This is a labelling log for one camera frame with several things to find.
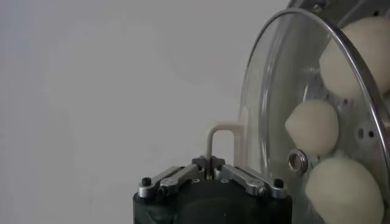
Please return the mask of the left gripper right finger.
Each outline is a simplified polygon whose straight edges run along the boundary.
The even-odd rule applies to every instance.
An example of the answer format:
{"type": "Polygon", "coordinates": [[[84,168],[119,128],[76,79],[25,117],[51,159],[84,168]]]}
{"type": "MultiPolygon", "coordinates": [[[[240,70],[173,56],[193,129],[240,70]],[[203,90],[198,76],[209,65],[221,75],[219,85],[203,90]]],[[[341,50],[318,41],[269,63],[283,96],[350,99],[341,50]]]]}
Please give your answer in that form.
{"type": "Polygon", "coordinates": [[[224,159],[215,156],[211,157],[211,177],[222,183],[232,181],[243,187],[249,195],[255,197],[287,197],[284,182],[282,182],[282,186],[276,186],[251,168],[226,164],[224,159]]]}

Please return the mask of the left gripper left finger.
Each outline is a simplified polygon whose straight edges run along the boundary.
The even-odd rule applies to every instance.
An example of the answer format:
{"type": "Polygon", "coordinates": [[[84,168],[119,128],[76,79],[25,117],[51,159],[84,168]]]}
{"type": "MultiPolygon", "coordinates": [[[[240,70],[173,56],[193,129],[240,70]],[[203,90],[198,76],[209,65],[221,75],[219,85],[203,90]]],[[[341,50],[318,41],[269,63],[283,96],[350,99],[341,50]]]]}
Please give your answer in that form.
{"type": "Polygon", "coordinates": [[[174,195],[187,181],[206,179],[209,168],[210,159],[205,156],[192,159],[187,166],[171,166],[154,177],[142,178],[138,184],[137,196],[153,198],[159,191],[165,195],[174,195]]]}

